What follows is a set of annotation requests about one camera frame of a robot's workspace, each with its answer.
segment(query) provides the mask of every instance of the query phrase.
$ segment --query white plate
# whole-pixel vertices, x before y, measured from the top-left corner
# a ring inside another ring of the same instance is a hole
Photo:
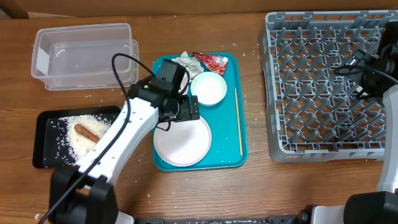
[[[191,83],[192,95],[198,96],[199,103],[205,106],[220,102],[225,97],[226,89],[224,78],[214,72],[203,72]]]
[[[159,127],[165,129],[167,125],[161,123]],[[178,167],[194,165],[209,151],[210,127],[202,117],[196,121],[172,122],[169,131],[155,130],[154,145],[165,162]]]

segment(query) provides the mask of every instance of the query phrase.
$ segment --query red snack wrapper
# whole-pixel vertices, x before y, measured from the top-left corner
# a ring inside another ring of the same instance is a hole
[[[192,56],[203,63],[210,71],[224,76],[226,67],[228,66],[228,58],[219,55],[206,55],[198,52],[192,52]]]

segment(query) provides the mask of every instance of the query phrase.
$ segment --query wooden table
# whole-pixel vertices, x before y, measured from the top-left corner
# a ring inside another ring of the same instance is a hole
[[[160,56],[229,52],[240,67],[249,158],[237,169],[161,172],[148,134],[124,167],[116,192],[121,210],[137,217],[238,218],[296,214],[305,205],[344,204],[372,192],[382,163],[345,160],[280,164],[268,155],[264,77],[257,36],[265,14],[101,17],[0,21],[0,223],[36,223],[48,209],[51,169],[32,165],[35,122],[42,111],[122,105],[120,90],[48,91],[32,78],[30,64],[39,29],[127,22],[140,60]],[[146,76],[140,69],[140,78]]]

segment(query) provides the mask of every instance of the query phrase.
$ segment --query crumpled plastic bag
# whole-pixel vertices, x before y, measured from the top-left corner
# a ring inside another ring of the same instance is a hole
[[[189,82],[192,82],[197,75],[205,71],[200,62],[195,57],[190,58],[187,52],[182,53],[181,57],[173,58],[172,61],[179,63],[187,69],[190,76]]]

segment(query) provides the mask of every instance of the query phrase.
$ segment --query plastic wrapper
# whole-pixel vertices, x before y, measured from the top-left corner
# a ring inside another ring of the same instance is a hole
[[[192,52],[192,56],[196,57],[210,71],[224,76],[226,67],[228,66],[228,58],[219,55],[206,55],[198,52]]]
[[[197,58],[192,57],[190,58],[187,52],[181,54],[181,57],[176,57],[172,59],[173,62],[177,62],[180,65],[184,66],[187,71],[189,72],[190,80],[192,80],[199,74],[201,74],[205,69],[200,65],[200,62]]]

